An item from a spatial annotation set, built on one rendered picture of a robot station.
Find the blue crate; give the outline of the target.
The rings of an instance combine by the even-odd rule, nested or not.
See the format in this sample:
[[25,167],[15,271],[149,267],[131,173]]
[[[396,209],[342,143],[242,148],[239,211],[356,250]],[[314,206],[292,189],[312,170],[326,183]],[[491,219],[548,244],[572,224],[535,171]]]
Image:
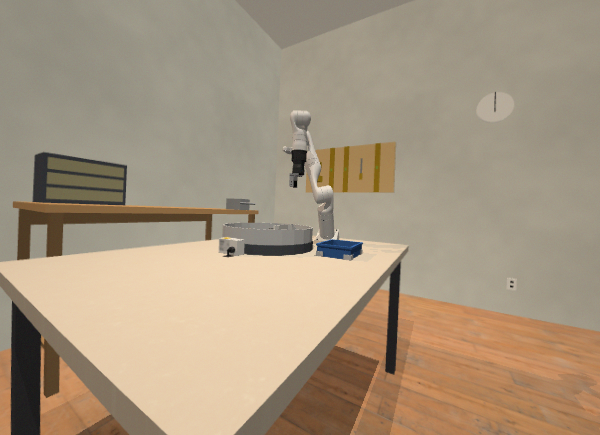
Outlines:
[[[353,258],[362,254],[363,242],[344,241],[344,240],[327,240],[316,243],[316,256],[337,258],[343,260],[353,260]],[[361,245],[361,246],[360,246]],[[358,247],[359,246],[359,247]]]

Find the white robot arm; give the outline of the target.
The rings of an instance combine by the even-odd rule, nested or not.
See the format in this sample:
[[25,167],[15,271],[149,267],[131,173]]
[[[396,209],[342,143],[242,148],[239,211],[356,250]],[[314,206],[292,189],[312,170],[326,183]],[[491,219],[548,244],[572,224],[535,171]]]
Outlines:
[[304,140],[307,142],[307,146],[310,144],[304,165],[311,183],[315,202],[317,204],[323,203],[318,207],[320,237],[323,239],[331,239],[335,235],[333,213],[334,194],[332,187],[329,185],[323,187],[317,186],[318,177],[321,172],[321,164],[316,154],[311,134],[307,131],[307,127],[311,122],[311,115],[308,111],[293,111],[290,114],[290,121],[293,129],[293,141]]

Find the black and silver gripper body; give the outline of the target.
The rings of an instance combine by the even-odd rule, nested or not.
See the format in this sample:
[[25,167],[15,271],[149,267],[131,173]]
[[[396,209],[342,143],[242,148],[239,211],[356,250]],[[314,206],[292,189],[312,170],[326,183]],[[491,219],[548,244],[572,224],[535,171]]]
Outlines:
[[283,147],[283,151],[287,154],[292,154],[292,173],[304,175],[304,163],[306,162],[307,156],[307,142],[304,140],[294,140],[292,143],[292,148]]

